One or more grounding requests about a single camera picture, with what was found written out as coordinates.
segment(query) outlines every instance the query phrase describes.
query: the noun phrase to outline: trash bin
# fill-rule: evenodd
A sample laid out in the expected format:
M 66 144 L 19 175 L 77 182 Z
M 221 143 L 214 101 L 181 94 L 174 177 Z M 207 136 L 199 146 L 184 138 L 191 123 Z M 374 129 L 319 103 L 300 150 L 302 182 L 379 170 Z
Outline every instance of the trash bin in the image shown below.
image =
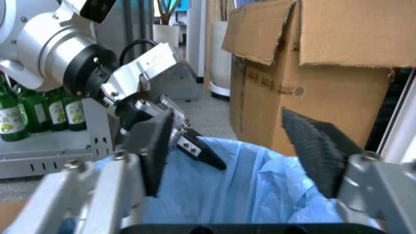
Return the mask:
M 158 198 L 148 197 L 141 223 L 342 222 L 336 201 L 318 191 L 297 157 L 235 140 L 200 139 L 222 158 L 227 169 L 219 171 L 172 148 Z M 110 160 L 97 161 L 96 169 L 101 170 Z M 74 228 L 74 221 L 66 219 L 59 233 L 72 233 Z

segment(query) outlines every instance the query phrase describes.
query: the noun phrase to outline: green glass bottle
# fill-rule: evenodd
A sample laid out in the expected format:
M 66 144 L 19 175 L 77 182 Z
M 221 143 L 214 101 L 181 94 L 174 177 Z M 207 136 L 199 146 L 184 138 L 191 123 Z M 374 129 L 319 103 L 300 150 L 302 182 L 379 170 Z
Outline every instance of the green glass bottle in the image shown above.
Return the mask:
M 21 87 L 19 100 L 23 104 L 28 119 L 27 130 L 31 133 L 40 133 L 48 130 L 49 122 L 42 104 L 42 93 Z
M 82 101 L 65 91 L 63 103 L 65 106 L 65 113 L 68 117 L 68 126 L 71 131 L 82 131 L 87 129 L 85 122 L 84 109 L 82 108 Z
M 4 141 L 18 141 L 29 136 L 18 99 L 0 73 L 0 136 Z
M 61 89 L 54 89 L 45 95 L 46 112 L 51 121 L 51 130 L 54 132 L 68 129 L 68 122 L 63 108 Z

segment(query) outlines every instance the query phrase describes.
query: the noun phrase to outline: floor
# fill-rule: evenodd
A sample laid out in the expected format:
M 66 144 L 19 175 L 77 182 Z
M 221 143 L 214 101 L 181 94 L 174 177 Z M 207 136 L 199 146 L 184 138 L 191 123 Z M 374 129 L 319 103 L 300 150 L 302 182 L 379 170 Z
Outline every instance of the floor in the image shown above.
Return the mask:
M 177 101 L 190 119 L 191 126 L 208 137 L 236 139 L 228 117 L 229 102 L 211 97 L 209 91 L 198 85 L 199 100 Z M 26 200 L 36 189 L 41 176 L 0 180 L 0 202 Z

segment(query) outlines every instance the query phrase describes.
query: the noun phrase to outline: bolt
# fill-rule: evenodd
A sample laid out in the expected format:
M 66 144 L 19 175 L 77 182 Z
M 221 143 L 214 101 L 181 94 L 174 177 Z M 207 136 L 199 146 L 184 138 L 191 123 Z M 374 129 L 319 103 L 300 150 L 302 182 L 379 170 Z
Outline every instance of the bolt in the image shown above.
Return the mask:
M 114 152 L 114 161 L 125 160 L 128 158 L 128 154 L 126 150 L 116 150 Z
M 85 171 L 85 164 L 80 160 L 69 160 L 65 164 L 63 164 L 63 167 L 68 170 L 77 169 L 79 170 L 79 172 Z

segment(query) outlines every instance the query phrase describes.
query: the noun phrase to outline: black cable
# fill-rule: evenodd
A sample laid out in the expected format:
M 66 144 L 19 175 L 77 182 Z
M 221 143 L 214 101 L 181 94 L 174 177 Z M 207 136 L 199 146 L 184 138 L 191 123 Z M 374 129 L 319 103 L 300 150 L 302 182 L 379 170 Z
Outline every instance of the black cable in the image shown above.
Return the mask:
M 152 45 L 152 47 L 157 46 L 157 43 L 153 40 L 149 40 L 149 39 L 137 39 L 134 40 L 133 42 L 131 42 L 130 44 L 128 44 L 126 47 L 124 47 L 123 51 L 121 51 L 121 55 L 120 55 L 120 60 L 118 62 L 118 64 L 120 66 L 123 66 L 124 64 L 124 57 L 126 56 L 127 52 L 132 49 L 135 45 L 139 45 L 139 44 L 150 44 Z

